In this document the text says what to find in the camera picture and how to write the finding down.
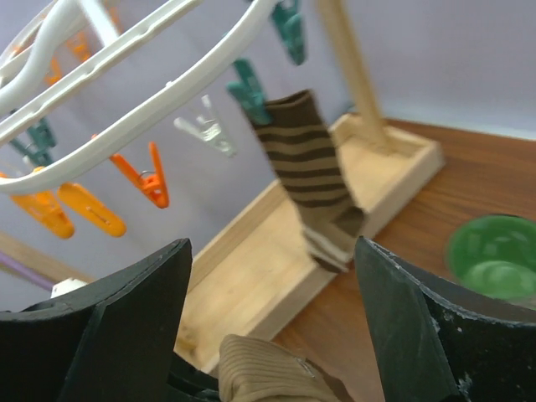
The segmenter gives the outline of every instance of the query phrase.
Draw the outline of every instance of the striped sock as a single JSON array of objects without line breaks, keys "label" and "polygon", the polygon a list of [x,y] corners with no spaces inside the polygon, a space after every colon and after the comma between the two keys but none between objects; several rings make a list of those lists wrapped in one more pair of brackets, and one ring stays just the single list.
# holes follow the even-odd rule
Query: striped sock
[{"label": "striped sock", "polygon": [[337,149],[311,91],[266,102],[273,122],[251,122],[281,184],[298,208],[311,257],[328,271],[347,271],[364,213],[356,206]]}]

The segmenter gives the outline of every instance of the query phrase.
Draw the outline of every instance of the wooden board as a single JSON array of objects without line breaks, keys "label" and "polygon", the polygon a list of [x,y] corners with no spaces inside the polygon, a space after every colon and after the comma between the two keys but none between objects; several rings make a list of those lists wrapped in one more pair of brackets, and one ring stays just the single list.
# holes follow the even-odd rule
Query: wooden board
[{"label": "wooden board", "polygon": [[[83,272],[75,270],[71,266],[24,244],[22,241],[14,239],[4,232],[0,232],[0,251],[53,283],[58,283],[68,278],[75,278],[84,282],[93,281],[90,276]],[[7,267],[3,267],[3,271],[26,279]]]},{"label": "wooden board", "polygon": [[[363,140],[362,129],[354,115],[343,116],[332,128],[342,143],[348,183],[369,213],[363,234],[374,237],[444,160],[436,142],[390,127],[392,137],[409,144],[407,152],[376,152]],[[218,236],[225,247],[208,258],[212,244],[196,258],[181,325],[195,334],[197,345],[187,351],[177,344],[176,352],[210,372],[226,334],[271,339],[295,317],[333,278],[308,258],[300,232],[293,203],[278,183],[272,184]]]}]

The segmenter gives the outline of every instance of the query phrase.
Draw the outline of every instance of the green bowl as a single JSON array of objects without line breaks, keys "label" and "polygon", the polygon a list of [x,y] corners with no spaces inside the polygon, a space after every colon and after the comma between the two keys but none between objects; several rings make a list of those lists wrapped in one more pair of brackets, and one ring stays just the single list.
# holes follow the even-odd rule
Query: green bowl
[{"label": "green bowl", "polygon": [[536,224],[501,214],[467,222],[449,239],[446,263],[462,286],[484,296],[536,296]]}]

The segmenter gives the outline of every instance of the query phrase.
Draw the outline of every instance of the white wall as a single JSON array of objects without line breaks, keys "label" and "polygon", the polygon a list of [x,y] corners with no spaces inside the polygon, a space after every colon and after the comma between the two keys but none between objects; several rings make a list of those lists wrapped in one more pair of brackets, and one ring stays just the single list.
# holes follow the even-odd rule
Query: white wall
[{"label": "white wall", "polygon": [[[12,2],[0,14],[0,48],[42,9],[47,0]],[[130,27],[163,0],[122,0],[120,17]],[[363,50],[386,114],[398,118],[494,130],[536,138],[533,113],[536,79],[532,51],[536,5],[498,0],[348,0]],[[343,78],[334,62],[313,2],[302,2],[307,24],[308,61],[290,64],[267,24],[245,55],[251,58],[270,98],[313,88],[327,121],[349,106]],[[64,156],[178,77],[206,53],[245,11],[242,0],[207,0],[150,44],[111,69],[49,116]],[[75,60],[59,52],[62,66]],[[124,218],[127,234],[113,239],[69,213],[76,225],[70,240],[59,240],[0,197],[0,227],[10,235],[84,271],[102,277],[178,237],[189,237],[194,252],[207,244],[273,179],[270,167],[240,109],[224,85],[229,70],[209,93],[239,148],[227,159],[173,130],[179,109],[122,151],[140,170],[150,167],[147,142],[157,142],[167,174],[171,206],[160,210],[141,196],[111,165],[102,163],[79,183]],[[22,167],[9,147],[0,159]],[[43,292],[0,275],[0,310],[16,310]]]}]

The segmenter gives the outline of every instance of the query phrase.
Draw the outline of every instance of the wooden post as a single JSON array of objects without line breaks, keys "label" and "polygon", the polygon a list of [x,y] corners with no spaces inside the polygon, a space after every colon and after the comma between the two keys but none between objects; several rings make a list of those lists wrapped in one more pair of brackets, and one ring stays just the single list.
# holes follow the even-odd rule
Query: wooden post
[{"label": "wooden post", "polygon": [[0,232],[0,251],[54,283],[68,278],[75,278],[84,282],[93,281],[90,276],[41,253],[4,232]]},{"label": "wooden post", "polygon": [[363,117],[367,138],[385,151],[393,151],[344,0],[317,0],[317,11],[322,17],[353,101]]}]

